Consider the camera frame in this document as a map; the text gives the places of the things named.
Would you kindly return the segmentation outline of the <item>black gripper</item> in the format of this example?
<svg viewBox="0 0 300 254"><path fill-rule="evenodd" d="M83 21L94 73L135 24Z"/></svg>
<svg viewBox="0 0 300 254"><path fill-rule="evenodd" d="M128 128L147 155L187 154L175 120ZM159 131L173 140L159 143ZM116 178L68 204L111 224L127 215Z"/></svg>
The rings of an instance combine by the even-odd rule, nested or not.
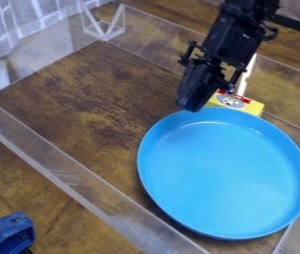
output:
<svg viewBox="0 0 300 254"><path fill-rule="evenodd" d="M201 45L189 41L179 64L186 68L177 91L177 105L191 112L205 106L217 89L233 91L260 44L277 37L266 25L277 3L222 3Z"/></svg>

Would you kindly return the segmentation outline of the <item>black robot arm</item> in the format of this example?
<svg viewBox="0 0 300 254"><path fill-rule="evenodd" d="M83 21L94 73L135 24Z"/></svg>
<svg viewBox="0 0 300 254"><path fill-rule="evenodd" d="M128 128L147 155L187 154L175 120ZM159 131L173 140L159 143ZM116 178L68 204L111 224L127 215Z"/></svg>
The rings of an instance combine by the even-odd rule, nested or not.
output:
<svg viewBox="0 0 300 254"><path fill-rule="evenodd" d="M177 90L177 105L197 112L219 89L234 92L241 74L262 42L277 37L266 25L280 0L225 0L203 43L189 41L178 63L185 72Z"/></svg>

